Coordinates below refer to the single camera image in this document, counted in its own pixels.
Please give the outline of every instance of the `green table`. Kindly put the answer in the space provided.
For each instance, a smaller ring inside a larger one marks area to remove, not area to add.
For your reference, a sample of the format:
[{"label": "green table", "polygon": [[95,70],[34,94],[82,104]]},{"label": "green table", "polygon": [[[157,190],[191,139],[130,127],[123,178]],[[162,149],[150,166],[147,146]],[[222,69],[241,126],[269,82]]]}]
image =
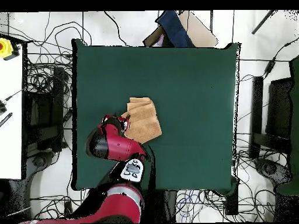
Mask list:
[{"label": "green table", "polygon": [[[87,156],[89,133],[105,114],[126,112],[129,97],[150,97],[162,129],[161,136],[146,143],[156,158],[157,189],[231,191],[238,44],[216,49],[72,43],[77,54],[77,190],[96,187],[115,164]],[[149,173],[146,165],[145,189]]]}]

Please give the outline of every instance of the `cardboard box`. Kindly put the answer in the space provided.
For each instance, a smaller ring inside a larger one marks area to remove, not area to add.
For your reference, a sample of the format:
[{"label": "cardboard box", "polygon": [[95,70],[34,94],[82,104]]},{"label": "cardboard box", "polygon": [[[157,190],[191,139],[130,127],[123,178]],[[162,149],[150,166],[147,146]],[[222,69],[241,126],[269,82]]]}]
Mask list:
[{"label": "cardboard box", "polygon": [[[188,11],[184,11],[179,15],[179,20],[184,29],[188,29],[187,34],[195,47],[214,47],[217,45],[218,40],[215,35],[193,13],[190,12],[189,21],[187,21]],[[146,47],[153,46],[162,34],[166,35],[162,26],[159,26],[143,41],[143,44]]]}]

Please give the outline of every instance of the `black border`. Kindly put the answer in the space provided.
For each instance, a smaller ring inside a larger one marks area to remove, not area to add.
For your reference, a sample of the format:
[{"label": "black border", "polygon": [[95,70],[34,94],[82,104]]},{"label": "black border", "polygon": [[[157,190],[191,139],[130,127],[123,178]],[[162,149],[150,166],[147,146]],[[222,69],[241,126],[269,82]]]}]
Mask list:
[{"label": "black border", "polygon": [[78,191],[77,183],[77,44],[72,38],[72,181],[71,188]]}]

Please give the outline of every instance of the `yellow emergency stop button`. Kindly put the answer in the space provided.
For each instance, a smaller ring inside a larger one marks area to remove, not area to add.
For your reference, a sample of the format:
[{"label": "yellow emergency stop button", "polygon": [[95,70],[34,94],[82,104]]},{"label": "yellow emergency stop button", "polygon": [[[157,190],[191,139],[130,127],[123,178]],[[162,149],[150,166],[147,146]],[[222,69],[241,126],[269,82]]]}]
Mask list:
[{"label": "yellow emergency stop button", "polygon": [[0,38],[0,58],[6,58],[12,55],[12,51],[11,42],[5,38]]}]

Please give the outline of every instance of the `brown towel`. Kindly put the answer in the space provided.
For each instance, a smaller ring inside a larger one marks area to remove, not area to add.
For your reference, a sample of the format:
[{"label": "brown towel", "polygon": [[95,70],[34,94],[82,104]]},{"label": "brown towel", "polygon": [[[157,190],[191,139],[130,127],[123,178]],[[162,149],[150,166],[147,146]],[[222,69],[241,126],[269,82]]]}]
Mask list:
[{"label": "brown towel", "polygon": [[154,103],[148,97],[131,97],[127,103],[127,112],[122,117],[130,117],[129,129],[125,132],[126,137],[141,144],[162,135],[160,123],[156,116]]},{"label": "brown towel", "polygon": [[160,135],[162,131],[156,115],[132,122],[130,128],[126,131],[128,138],[133,139],[141,144],[152,140]]},{"label": "brown towel", "polygon": [[143,97],[143,98],[130,97],[130,102],[151,102],[151,99],[148,97]]},{"label": "brown towel", "polygon": [[136,122],[138,120],[143,120],[145,118],[149,118],[152,116],[156,115],[156,109],[155,106],[153,104],[153,102],[151,102],[150,104],[147,104],[145,106],[142,107],[137,107],[134,108],[130,111],[125,112],[123,115],[121,115],[123,118],[126,118],[128,115],[130,115],[130,122]]},{"label": "brown towel", "polygon": [[127,110],[130,111],[137,107],[146,106],[146,105],[150,104],[151,102],[152,101],[130,102],[130,103],[127,103]]}]

